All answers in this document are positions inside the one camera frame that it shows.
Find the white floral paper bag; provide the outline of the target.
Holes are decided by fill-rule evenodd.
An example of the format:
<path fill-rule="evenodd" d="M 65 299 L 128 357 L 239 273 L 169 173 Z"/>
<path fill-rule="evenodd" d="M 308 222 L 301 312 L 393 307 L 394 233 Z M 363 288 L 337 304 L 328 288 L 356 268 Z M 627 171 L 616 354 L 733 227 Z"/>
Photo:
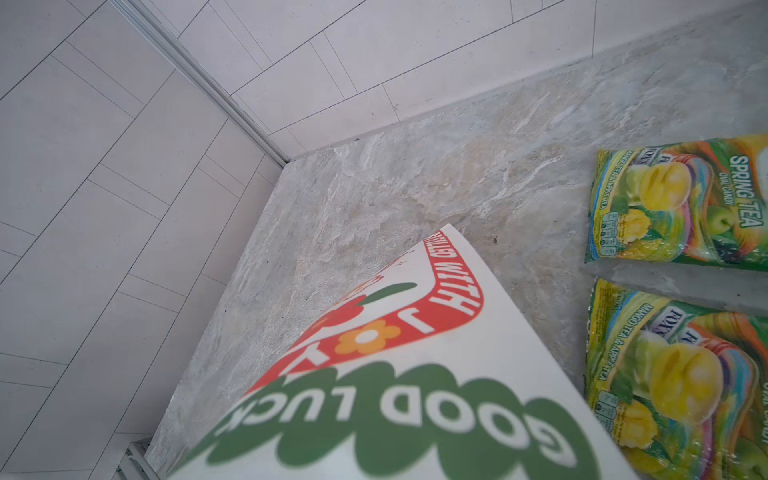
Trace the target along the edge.
<path fill-rule="evenodd" d="M 471 244 L 446 225 L 312 325 L 174 479 L 631 479 Z"/>

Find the green Fox's candy packet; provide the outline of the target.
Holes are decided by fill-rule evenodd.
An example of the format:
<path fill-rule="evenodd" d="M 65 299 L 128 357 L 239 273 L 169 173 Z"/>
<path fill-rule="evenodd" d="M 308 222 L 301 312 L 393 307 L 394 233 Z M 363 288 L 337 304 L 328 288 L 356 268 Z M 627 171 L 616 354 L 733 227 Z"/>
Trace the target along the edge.
<path fill-rule="evenodd" d="M 766 270 L 766 135 L 599 151 L 586 259 L 603 258 Z"/>
<path fill-rule="evenodd" d="M 767 476 L 767 319 L 599 279 L 585 397 L 640 474 Z"/>

